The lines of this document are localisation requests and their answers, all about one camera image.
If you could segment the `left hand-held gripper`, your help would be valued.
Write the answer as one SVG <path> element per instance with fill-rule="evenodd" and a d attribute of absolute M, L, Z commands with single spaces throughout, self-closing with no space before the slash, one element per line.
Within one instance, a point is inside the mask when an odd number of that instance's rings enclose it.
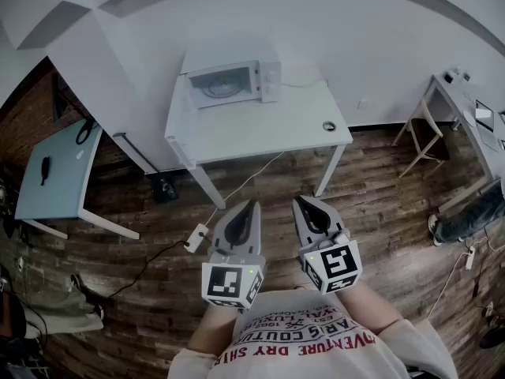
<path fill-rule="evenodd" d="M 202 264 L 201 296 L 215 306 L 250 309 L 264 282 L 261 207 L 247 200 L 215 225 L 209 261 Z"/>

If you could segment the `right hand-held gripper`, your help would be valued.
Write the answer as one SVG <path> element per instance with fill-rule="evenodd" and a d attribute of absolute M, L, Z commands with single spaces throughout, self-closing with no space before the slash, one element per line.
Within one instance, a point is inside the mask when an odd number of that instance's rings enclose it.
<path fill-rule="evenodd" d="M 338 212 L 315 197 L 301 195 L 293 199 L 293 213 L 303 246 L 301 269 L 316 289 L 328 295 L 352 287 L 362 274 L 361 256 Z"/>

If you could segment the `person's left forearm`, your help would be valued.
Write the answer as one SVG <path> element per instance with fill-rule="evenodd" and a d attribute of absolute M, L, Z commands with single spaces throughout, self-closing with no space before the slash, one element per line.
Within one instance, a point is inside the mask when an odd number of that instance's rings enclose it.
<path fill-rule="evenodd" d="M 239 309 L 210 304 L 186 348 L 220 356 L 230 346 L 238 315 Z"/>

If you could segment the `person's right forearm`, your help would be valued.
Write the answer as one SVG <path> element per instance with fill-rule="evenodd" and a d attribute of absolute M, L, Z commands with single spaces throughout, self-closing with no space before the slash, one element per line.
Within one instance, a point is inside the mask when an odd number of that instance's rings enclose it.
<path fill-rule="evenodd" d="M 336 292 L 349 316 L 376 335 L 403 319 L 400 312 L 365 283 Z"/>

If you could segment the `white microwave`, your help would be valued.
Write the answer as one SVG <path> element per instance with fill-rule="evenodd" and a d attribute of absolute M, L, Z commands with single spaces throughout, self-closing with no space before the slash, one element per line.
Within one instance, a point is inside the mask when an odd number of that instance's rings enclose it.
<path fill-rule="evenodd" d="M 282 67 L 276 53 L 188 51 L 181 75 L 199 109 L 249 100 L 270 103 L 282 95 Z"/>

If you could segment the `white table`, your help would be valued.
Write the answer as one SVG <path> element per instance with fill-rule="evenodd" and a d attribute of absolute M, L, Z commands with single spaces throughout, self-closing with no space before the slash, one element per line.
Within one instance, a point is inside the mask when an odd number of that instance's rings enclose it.
<path fill-rule="evenodd" d="M 182 103 L 171 104 L 165 138 L 217 208 L 224 209 L 226 202 L 204 171 L 206 163 L 332 147 L 313 191 L 318 197 L 352 143 L 327 80 L 316 67 L 292 69 L 281 87 L 282 97 L 273 103 L 251 100 L 200 110 L 184 92 Z M 325 131 L 325 121 L 333 122 L 336 131 Z"/>

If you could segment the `wooden chair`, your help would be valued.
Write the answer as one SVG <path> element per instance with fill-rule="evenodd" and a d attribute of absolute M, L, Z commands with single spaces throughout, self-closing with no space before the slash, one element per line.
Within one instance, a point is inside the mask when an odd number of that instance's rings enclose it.
<path fill-rule="evenodd" d="M 425 99 L 419 101 L 416 109 L 401 128 L 391 145 L 396 146 L 405 132 L 410 132 L 417 155 L 407 168 L 399 174 L 399 178 L 402 178 L 421 159 L 436 162 L 435 167 L 427 171 L 423 179 L 430 177 L 450 160 L 450 154 L 443 139 L 443 133 L 434 121 Z"/>

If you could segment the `person's white printed shirt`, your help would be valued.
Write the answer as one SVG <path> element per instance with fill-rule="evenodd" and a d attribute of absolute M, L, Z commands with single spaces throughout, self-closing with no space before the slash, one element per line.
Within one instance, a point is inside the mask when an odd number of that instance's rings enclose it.
<path fill-rule="evenodd" d="M 220 356 L 186 347 L 167 379 L 458 379 L 428 321 L 403 317 L 376 335 L 349 316 L 336 293 L 303 287 L 257 295 L 239 310 Z"/>

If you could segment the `white desk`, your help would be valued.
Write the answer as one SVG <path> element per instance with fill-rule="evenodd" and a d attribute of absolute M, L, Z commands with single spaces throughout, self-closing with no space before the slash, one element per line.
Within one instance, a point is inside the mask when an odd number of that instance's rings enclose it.
<path fill-rule="evenodd" d="M 470 195 L 486 191 L 505 178 L 505 110 L 498 111 L 496 106 L 492 106 L 488 94 L 481 87 L 456 79 L 449 83 L 443 75 L 432 75 L 431 83 L 423 95 L 426 103 L 431 101 L 435 92 L 440 93 L 453 112 L 452 128 L 463 126 L 484 170 L 484 177 L 438 207 L 438 213 L 444 213 Z M 494 112 L 493 133 L 478 123 L 471 127 L 463 117 L 464 110 L 473 111 L 475 117 L 477 99 Z"/>

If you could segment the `light blue table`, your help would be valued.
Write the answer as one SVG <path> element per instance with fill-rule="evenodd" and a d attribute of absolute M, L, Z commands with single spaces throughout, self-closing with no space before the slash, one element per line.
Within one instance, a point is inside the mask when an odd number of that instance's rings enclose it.
<path fill-rule="evenodd" d="M 139 239 L 140 234 L 104 219 L 84 208 L 88 180 L 103 129 L 93 126 L 88 138 L 77 143 L 81 120 L 40 141 L 32 150 L 17 200 L 15 219 L 59 238 L 68 235 L 42 220 L 81 219 L 107 231 Z M 49 156 L 50 173 L 41 186 L 41 164 Z"/>

